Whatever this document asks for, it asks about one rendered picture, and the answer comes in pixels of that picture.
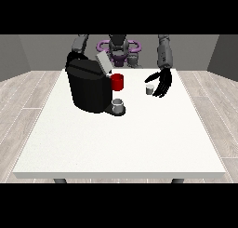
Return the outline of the black coffee machine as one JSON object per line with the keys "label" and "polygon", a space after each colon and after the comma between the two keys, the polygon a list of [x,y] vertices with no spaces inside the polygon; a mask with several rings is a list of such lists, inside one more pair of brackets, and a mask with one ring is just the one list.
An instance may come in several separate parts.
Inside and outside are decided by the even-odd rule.
{"label": "black coffee machine", "polygon": [[106,75],[96,60],[72,60],[65,71],[76,107],[94,114],[126,113],[125,106],[119,114],[112,111],[112,75]]}

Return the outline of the red pod holder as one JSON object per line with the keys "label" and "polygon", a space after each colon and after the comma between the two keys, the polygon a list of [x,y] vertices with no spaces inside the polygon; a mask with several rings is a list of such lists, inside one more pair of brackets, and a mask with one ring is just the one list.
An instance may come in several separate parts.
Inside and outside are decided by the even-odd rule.
{"label": "red pod holder", "polygon": [[111,80],[112,90],[120,91],[124,88],[124,76],[122,74],[113,74]]}

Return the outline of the small grey cup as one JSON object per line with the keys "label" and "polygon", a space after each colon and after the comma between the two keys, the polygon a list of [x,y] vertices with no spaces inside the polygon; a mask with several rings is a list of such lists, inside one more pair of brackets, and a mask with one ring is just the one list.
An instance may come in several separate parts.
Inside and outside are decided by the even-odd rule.
{"label": "small grey cup", "polygon": [[121,113],[124,110],[124,103],[121,99],[114,99],[112,101],[112,111],[116,114]]}

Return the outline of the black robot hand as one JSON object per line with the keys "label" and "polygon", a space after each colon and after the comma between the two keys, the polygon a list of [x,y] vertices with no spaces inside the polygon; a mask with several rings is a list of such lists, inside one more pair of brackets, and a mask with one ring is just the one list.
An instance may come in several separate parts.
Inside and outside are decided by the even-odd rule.
{"label": "black robot hand", "polygon": [[70,62],[72,60],[75,60],[75,59],[78,59],[78,60],[87,60],[87,56],[85,56],[84,54],[82,53],[78,53],[76,51],[71,51],[68,56],[67,56],[67,60],[66,60],[66,64],[65,64],[65,67],[68,67]]}
{"label": "black robot hand", "polygon": [[153,92],[154,97],[162,98],[172,85],[172,73],[169,68],[163,68],[160,72],[151,74],[145,79],[145,83],[151,82],[155,79],[159,79],[157,89]]}

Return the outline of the pale grey machine lid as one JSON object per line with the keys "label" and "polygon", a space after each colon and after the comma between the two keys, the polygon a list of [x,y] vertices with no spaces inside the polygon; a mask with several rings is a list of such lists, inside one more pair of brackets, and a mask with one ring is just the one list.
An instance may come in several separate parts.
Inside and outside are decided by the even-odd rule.
{"label": "pale grey machine lid", "polygon": [[108,74],[112,70],[112,64],[105,51],[98,53],[96,55],[96,60],[105,74]]}

